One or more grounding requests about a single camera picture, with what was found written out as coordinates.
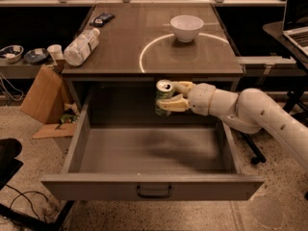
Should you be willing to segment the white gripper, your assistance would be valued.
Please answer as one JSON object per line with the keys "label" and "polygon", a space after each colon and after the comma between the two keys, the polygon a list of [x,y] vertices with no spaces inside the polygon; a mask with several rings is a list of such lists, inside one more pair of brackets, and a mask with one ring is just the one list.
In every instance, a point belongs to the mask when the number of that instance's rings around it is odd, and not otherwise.
{"label": "white gripper", "polygon": [[185,112],[189,108],[198,115],[207,116],[211,99],[217,89],[209,84],[197,84],[189,81],[173,82],[173,89],[179,93],[171,98],[158,99],[157,106],[165,111]]}

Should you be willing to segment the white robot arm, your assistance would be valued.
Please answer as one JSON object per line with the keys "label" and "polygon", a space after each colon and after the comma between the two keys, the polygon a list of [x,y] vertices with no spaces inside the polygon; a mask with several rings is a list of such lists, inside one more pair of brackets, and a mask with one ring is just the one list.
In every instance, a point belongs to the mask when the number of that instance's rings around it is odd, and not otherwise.
{"label": "white robot arm", "polygon": [[235,93],[204,83],[169,80],[158,81],[156,89],[159,109],[168,113],[190,110],[197,115],[214,116],[246,134],[264,129],[308,170],[308,127],[261,90],[246,89]]}

